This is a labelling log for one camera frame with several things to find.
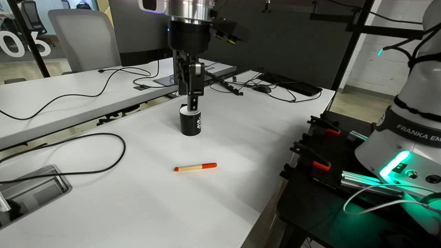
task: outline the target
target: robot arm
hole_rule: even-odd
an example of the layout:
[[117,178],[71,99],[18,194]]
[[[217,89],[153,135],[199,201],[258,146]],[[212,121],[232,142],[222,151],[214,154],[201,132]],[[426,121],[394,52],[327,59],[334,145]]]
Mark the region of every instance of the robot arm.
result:
[[192,22],[210,22],[210,11],[215,7],[214,0],[138,0],[138,3],[144,11]]
[[201,131],[199,96],[204,95],[204,63],[199,55],[208,48],[211,40],[211,19],[214,0],[138,0],[139,8],[170,16],[168,44],[174,51],[174,80],[179,94],[188,95],[188,103],[181,109],[181,122],[190,120],[193,129],[185,135]]

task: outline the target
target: black electronic device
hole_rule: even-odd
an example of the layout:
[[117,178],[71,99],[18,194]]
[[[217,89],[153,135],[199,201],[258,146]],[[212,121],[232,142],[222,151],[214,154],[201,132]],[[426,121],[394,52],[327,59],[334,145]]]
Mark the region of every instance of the black electronic device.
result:
[[262,81],[268,81],[272,84],[276,84],[279,87],[287,88],[290,91],[295,91],[298,94],[302,95],[308,95],[308,96],[313,96],[321,92],[321,88],[310,85],[308,83],[303,81],[298,81],[294,78],[288,78],[286,76],[281,74],[276,74],[276,73],[263,73],[258,77]]

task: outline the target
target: cable clip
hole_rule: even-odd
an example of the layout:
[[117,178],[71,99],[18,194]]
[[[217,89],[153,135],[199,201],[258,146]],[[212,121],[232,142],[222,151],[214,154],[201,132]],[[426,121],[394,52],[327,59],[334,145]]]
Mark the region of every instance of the cable clip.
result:
[[291,147],[291,150],[297,154],[299,154],[302,158],[308,158],[310,160],[310,165],[319,171],[323,172],[328,172],[331,171],[331,162],[328,160],[325,160],[324,157],[321,157],[319,153],[316,153],[314,150],[312,150],[310,147],[295,142],[294,147]]
[[341,136],[342,131],[338,128],[338,122],[331,122],[325,120],[323,116],[319,118],[316,116],[312,116],[312,120],[308,121],[309,124],[314,127],[321,127],[325,128],[325,134],[332,135],[332,136]]

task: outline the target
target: black cylinder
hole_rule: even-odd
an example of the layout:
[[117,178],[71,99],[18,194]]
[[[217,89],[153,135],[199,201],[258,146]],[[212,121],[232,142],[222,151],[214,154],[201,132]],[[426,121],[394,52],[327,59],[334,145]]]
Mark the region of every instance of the black cylinder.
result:
[[181,132],[188,136],[195,136],[201,132],[201,111],[189,111],[186,105],[181,106]]

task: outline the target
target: black cable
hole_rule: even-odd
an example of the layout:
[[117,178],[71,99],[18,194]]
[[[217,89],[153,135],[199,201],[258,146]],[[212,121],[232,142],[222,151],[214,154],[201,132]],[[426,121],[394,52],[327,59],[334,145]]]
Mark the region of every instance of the black cable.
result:
[[415,59],[418,55],[418,51],[430,40],[433,38],[433,36],[436,36],[440,30],[441,30],[441,22],[436,26],[433,26],[432,29],[429,29],[430,32],[425,32],[425,33],[430,33],[427,37],[425,37],[414,49],[412,58]]
[[399,22],[399,23],[410,23],[410,25],[423,25],[422,22],[415,22],[415,21],[403,21],[403,19],[394,19],[394,18],[389,18],[385,15],[381,15],[378,12],[370,11],[371,15],[379,16],[382,19],[390,21],[390,22]]
[[321,91],[317,94],[317,96],[316,96],[316,98],[308,98],[308,99],[302,99],[302,100],[295,100],[295,103],[301,103],[301,102],[312,102],[312,100],[316,100],[316,99],[319,99],[319,98],[321,98]]
[[156,73],[152,76],[144,76],[144,77],[138,77],[138,78],[135,78],[134,81],[133,81],[133,84],[135,84],[137,87],[144,87],[144,88],[167,88],[167,87],[174,87],[175,84],[171,84],[171,85],[160,85],[160,87],[152,87],[152,85],[146,85],[146,84],[139,84],[138,81],[141,81],[141,80],[146,80],[146,78],[155,78],[155,77],[157,77],[159,74],[160,74],[160,67],[161,67],[161,65],[160,65],[160,60],[156,60],[157,62],[157,65],[156,65]]
[[292,99],[283,99],[283,98],[277,98],[272,94],[268,94],[268,96],[273,98],[273,99],[277,99],[277,100],[281,100],[281,102],[288,102],[288,103],[295,103],[298,100],[298,98],[294,95],[292,91],[290,91],[288,88],[286,88],[291,95],[292,95]]
[[146,69],[144,69],[144,67],[122,67],[122,69],[112,69],[112,67],[109,67],[109,69],[99,69],[98,72],[113,72],[113,70],[120,70],[120,72],[126,72],[126,73],[128,73],[128,74],[137,74],[137,76],[144,76],[144,77],[152,74],[149,70],[146,70]]
[[393,45],[383,47],[383,51],[396,49],[396,51],[400,51],[400,52],[405,54],[405,55],[408,56],[408,59],[410,59],[410,67],[412,69],[414,65],[416,63],[416,59],[418,59],[416,56],[418,56],[419,49],[421,49],[430,38],[433,38],[440,30],[441,30],[441,22],[440,22],[438,25],[434,25],[433,27],[425,30],[425,32],[423,32],[423,36],[427,34],[427,33],[429,33],[429,36],[426,36],[426,37],[415,47],[412,55],[411,55],[411,52],[408,52],[408,51],[405,51],[404,48],[401,48],[401,45],[408,44],[408,43],[419,38],[419,36],[418,36],[418,37],[410,37],[410,38],[407,38],[407,40],[404,40],[404,41],[401,41],[401,43],[393,44]]
[[[335,1],[335,0],[327,0],[327,1],[334,3],[334,4],[336,4],[336,5],[342,5],[342,7],[348,7],[348,8],[354,8],[356,11],[363,11],[363,8],[361,8],[360,5],[345,4],[345,3],[341,3],[341,1]],[[371,14],[371,15],[375,15],[375,16],[378,16],[378,18],[390,21],[390,22],[410,23],[410,25],[423,25],[422,22],[389,18],[389,16],[381,15],[381,14],[378,14],[378,12],[374,12],[374,11],[371,11],[371,10],[370,10],[370,14]]]
[[254,80],[257,80],[259,76],[261,76],[262,73],[257,73],[254,77],[251,77],[250,80],[247,80],[246,83],[243,83],[243,84],[237,84],[237,83],[230,83],[230,84],[236,84],[236,85],[240,85],[240,88],[237,88],[237,91],[240,91],[240,89],[243,89],[243,88],[252,88],[254,85],[257,85],[258,83],[257,81],[254,81]]
[[14,120],[31,120],[36,116],[39,116],[46,107],[48,107],[51,103],[54,103],[55,100],[61,99],[61,98],[68,98],[68,96],[82,96],[82,98],[98,98],[99,95],[102,95],[105,92],[105,89],[108,88],[108,84],[110,81],[110,78],[119,73],[122,69],[115,69],[115,72],[108,77],[106,83],[105,83],[105,87],[98,92],[98,94],[94,94],[94,95],[86,95],[86,94],[65,94],[65,95],[59,95],[54,99],[51,99],[48,103],[46,103],[43,107],[40,107],[35,114],[29,116],[29,117],[17,117],[17,116],[13,116],[10,113],[6,113],[3,110],[0,110],[2,114],[10,117],[10,118],[14,118]]
[[217,92],[222,92],[222,94],[233,94],[233,92],[230,92],[230,91],[221,91],[221,89],[218,89],[218,88],[214,88],[212,85],[214,85],[214,84],[210,84],[210,88],[211,88],[211,89],[214,89],[214,91],[217,91]]
[[[131,69],[141,70],[141,72],[145,72],[145,73],[148,73],[148,74],[131,72]],[[160,70],[160,60],[157,60],[157,73],[156,73],[156,76],[159,74],[159,70]],[[7,116],[7,117],[10,117],[10,118],[13,118],[13,120],[21,120],[21,121],[24,121],[24,120],[31,120],[31,118],[39,116],[46,107],[48,107],[51,103],[54,103],[55,100],[58,100],[58,99],[61,99],[61,98],[68,98],[68,96],[98,98],[98,96],[101,96],[101,95],[106,91],[108,84],[110,83],[110,78],[112,78],[116,73],[119,73],[119,72],[126,72],[126,73],[130,73],[130,74],[138,74],[138,76],[144,76],[144,77],[150,77],[150,76],[152,76],[152,73],[150,73],[149,70],[142,69],[142,67],[119,67],[119,69],[112,69],[112,67],[110,67],[110,69],[99,69],[98,72],[99,72],[99,73],[102,73],[102,72],[113,72],[113,73],[108,77],[104,88],[102,88],[98,94],[94,94],[94,95],[86,95],[86,94],[64,94],[64,95],[59,95],[59,96],[51,99],[48,103],[46,103],[43,107],[40,107],[36,113],[31,114],[29,117],[17,117],[17,116],[13,116],[13,114],[10,114],[10,113],[7,113],[7,111],[3,111],[3,110],[0,110],[0,113],[4,114],[4,116]]]
[[36,151],[36,150],[42,150],[42,149],[58,146],[58,145],[62,145],[62,143],[68,143],[68,142],[73,142],[73,140],[84,139],[84,138],[90,138],[90,136],[115,136],[115,138],[117,138],[117,139],[123,143],[123,150],[122,150],[120,157],[119,157],[112,165],[109,165],[109,167],[106,167],[106,168],[102,168],[102,169],[44,173],[44,175],[35,175],[35,176],[18,178],[18,179],[13,179],[13,180],[0,180],[0,183],[2,183],[2,184],[3,184],[3,183],[17,183],[17,182],[25,182],[25,180],[32,180],[32,179],[37,179],[37,178],[102,173],[102,172],[110,171],[112,168],[115,168],[115,167],[123,160],[123,157],[124,157],[124,154],[126,154],[126,150],[127,150],[127,143],[126,143],[126,140],[123,139],[123,136],[120,136],[120,135],[117,135],[117,134],[112,134],[112,132],[95,132],[95,134],[88,134],[88,135],[83,135],[83,136],[75,136],[75,138],[65,139],[65,140],[61,140],[61,142],[57,142],[57,143],[53,143],[53,145],[39,146],[39,147],[35,147],[35,149],[31,149],[31,150],[26,150],[26,151],[17,153],[17,154],[13,154],[13,156],[10,156],[10,157],[6,157],[6,158],[0,160],[0,164],[3,164],[4,161],[11,160],[11,158],[14,158],[14,157],[26,154],[26,153],[32,153],[32,151]]

